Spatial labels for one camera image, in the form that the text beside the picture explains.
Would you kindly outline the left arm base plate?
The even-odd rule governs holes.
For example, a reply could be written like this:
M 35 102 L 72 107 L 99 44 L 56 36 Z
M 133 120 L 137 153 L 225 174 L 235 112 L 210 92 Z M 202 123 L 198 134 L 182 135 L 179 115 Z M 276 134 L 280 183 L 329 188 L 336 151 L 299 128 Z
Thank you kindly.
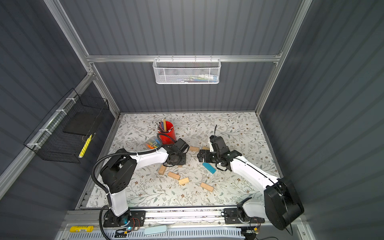
M 146 219 L 146 211 L 130 211 L 128 210 L 123 215 L 117 217 L 112 210 L 107 210 L 102 217 L 103 227 L 141 227 Z

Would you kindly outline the numbered wood block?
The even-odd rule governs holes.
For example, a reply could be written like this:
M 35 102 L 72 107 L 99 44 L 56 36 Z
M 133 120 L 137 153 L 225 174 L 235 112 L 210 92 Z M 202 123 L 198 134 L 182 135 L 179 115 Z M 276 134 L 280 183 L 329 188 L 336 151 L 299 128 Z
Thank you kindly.
M 209 192 L 213 192 L 214 191 L 214 187 L 206 184 L 206 183 L 201 183 L 200 186 L 204 189 L 204 190 L 207 190 Z

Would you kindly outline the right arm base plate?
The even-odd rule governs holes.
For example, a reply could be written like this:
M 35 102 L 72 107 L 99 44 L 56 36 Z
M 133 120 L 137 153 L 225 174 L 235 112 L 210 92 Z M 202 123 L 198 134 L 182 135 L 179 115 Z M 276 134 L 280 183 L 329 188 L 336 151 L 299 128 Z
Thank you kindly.
M 224 217 L 225 223 L 230 224 L 263 224 L 265 219 L 258 217 L 249 217 L 241 208 L 225 208 L 221 212 Z

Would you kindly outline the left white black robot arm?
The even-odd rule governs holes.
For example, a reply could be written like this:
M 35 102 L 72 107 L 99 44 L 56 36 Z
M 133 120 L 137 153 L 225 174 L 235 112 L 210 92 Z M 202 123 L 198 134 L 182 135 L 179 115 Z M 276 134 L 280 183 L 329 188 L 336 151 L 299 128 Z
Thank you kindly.
M 92 178 L 106 192 L 111 212 L 114 216 L 121 217 L 129 212 L 125 188 L 134 172 L 154 164 L 182 165 L 189 148 L 184 140 L 178 139 L 173 144 L 138 153 L 120 149 L 97 161 L 97 164 L 101 164 L 107 160 L 100 169 L 102 181 L 98 181 L 95 175 L 97 166 L 93 167 Z

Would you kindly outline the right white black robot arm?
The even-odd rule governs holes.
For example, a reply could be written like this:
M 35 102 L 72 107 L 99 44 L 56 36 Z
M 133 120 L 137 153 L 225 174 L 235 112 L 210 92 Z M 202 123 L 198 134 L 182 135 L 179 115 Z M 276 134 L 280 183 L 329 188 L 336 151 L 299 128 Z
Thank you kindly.
M 305 211 L 293 182 L 288 178 L 278 178 L 253 165 L 236 150 L 230 150 L 224 139 L 210 136 L 210 148 L 200 150 L 197 158 L 201 163 L 215 164 L 220 171 L 235 173 L 263 194 L 259 202 L 248 197 L 234 209 L 225 209 L 227 224 L 264 223 L 268 220 L 279 230 L 286 229 Z

